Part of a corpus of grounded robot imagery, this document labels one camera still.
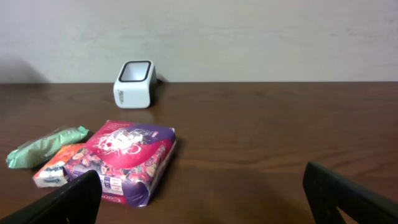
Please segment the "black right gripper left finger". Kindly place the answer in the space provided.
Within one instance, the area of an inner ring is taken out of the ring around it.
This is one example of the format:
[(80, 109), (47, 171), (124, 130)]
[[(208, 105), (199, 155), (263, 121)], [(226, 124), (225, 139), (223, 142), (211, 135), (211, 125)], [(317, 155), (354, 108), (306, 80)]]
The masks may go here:
[(1, 224), (95, 223), (101, 202), (99, 175), (89, 170), (34, 203), (4, 217)]

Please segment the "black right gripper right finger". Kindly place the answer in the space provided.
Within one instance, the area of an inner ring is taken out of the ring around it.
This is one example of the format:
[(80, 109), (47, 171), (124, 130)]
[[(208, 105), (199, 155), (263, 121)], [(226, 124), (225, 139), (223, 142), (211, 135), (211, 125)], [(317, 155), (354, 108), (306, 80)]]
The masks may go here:
[(315, 162), (308, 162), (303, 189), (316, 223), (397, 223), (397, 203)]

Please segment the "orange tissue pack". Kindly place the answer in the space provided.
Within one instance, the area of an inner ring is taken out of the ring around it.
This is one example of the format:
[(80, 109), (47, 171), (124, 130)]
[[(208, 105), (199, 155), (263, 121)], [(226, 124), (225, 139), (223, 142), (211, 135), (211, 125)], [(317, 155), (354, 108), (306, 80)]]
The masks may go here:
[(83, 144), (63, 146), (34, 176), (33, 181), (38, 188), (60, 187), (68, 183), (69, 177), (64, 165), (81, 148)]

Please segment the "red purple pad package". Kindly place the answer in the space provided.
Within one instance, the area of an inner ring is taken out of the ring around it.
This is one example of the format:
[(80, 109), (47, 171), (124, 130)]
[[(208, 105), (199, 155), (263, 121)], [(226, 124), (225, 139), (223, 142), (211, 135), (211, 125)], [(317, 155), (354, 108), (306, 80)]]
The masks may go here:
[(71, 180), (99, 175), (102, 198), (145, 207), (176, 144), (174, 128), (108, 120), (64, 165)]

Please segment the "teal snack wrapper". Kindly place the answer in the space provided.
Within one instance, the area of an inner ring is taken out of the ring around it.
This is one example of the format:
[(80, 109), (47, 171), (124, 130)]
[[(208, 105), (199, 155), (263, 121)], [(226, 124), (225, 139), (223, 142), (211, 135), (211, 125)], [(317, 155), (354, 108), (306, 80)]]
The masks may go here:
[(60, 128), (34, 140), (25, 142), (6, 157), (9, 169), (31, 169), (53, 158), (63, 146), (81, 142), (90, 133), (83, 126)]

